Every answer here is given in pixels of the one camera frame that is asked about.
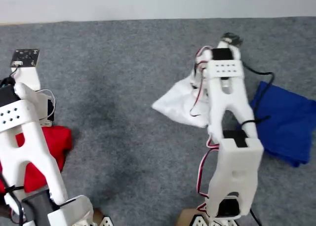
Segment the wooden block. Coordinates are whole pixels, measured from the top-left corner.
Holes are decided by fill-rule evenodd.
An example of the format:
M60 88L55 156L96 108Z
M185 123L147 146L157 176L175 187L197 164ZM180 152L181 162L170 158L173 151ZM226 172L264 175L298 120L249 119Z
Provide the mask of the wooden block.
M184 209L181 212L180 217L175 226L190 226L190 223L194 215L203 215L203 213L196 209Z

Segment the white wall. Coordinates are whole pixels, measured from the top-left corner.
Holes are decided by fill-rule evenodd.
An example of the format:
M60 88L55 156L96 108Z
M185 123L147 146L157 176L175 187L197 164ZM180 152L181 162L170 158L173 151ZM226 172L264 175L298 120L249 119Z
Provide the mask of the white wall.
M0 23L316 16L315 0L0 0Z

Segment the red cloth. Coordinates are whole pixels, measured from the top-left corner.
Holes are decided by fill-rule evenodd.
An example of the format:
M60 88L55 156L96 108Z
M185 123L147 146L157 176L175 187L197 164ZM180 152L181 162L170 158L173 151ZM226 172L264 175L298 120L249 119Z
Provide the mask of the red cloth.
M71 130L63 126L42 127L50 154L56 159L59 170L61 171L65 163L66 151L72 148ZM16 136L18 146L24 144L23 134ZM32 164L26 166L24 179L25 192L31 192L45 186L46 179L44 175ZM4 193L4 187L0 181L0 192Z

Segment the black wire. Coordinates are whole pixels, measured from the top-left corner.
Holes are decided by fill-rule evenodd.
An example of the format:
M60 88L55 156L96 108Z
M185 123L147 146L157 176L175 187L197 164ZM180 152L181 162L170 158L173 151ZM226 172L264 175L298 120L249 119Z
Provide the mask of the black wire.
M14 85L14 84L15 84L15 79L14 79L12 76L16 73L16 71L18 70L19 67L20 67L20 65L17 65L16 68L15 68L15 70L12 71L8 77L6 77L6 78L4 78L3 80L1 80L1 82L0 82L0 88L1 88L3 85L8 85L8 84Z
M240 226L240 224L235 220L235 224L237 225L237 226Z
M273 72L258 72L258 71L256 71L256 70L252 69L251 67L249 67L245 62L242 62L242 64L243 64L243 66L244 66L247 70L249 70L249 71L251 71L251 72L253 72L253 73L257 74L257 75L271 75L271 79L269 80L269 82L268 82L268 84L266 85L266 87L261 91L261 94L260 94L259 98L257 99L256 104L255 104L255 106L254 106L254 108L253 108L253 113L254 113L255 119L254 119L254 120L247 120L247 121L244 121L244 122L241 124L241 126L243 126L244 124L249 123L249 122L260 123L261 121L267 120L267 119L270 118L270 116L268 115L268 116L265 116L265 117L263 117L263 118L261 118L261 119L257 119L257 118L256 118L256 113L257 113L257 111L258 111L258 108L259 108L259 105L260 105L260 102L261 102L263 96L265 95L265 93L267 92L267 90L271 87L271 85L272 85L272 83L273 83L273 81L274 81L274 79L275 79L275 77L276 77Z
M0 180L2 181L2 184L4 185L4 189L10 188L8 183L4 179L2 172L0 172ZM15 194L13 194L12 191L9 191L8 193L12 197L12 199L15 201L16 205L19 208L19 226L23 226L23 210L22 210L21 202L18 200L18 198L15 196Z
M257 222L257 224L258 224L259 226L262 226L260 220L256 217L255 213L252 211L251 208L250 208L250 213L251 213L253 219Z
M214 222L215 222L216 224L218 224L219 226L222 226L219 222L217 222L217 221L215 221L215 220L214 220Z

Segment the black circuit board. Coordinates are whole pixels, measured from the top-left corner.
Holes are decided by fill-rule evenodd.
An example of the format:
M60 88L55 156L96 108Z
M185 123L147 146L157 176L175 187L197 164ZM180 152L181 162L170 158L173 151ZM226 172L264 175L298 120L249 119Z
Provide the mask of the black circuit board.
M12 56L10 66L14 67L36 67L39 59L39 49L16 49Z

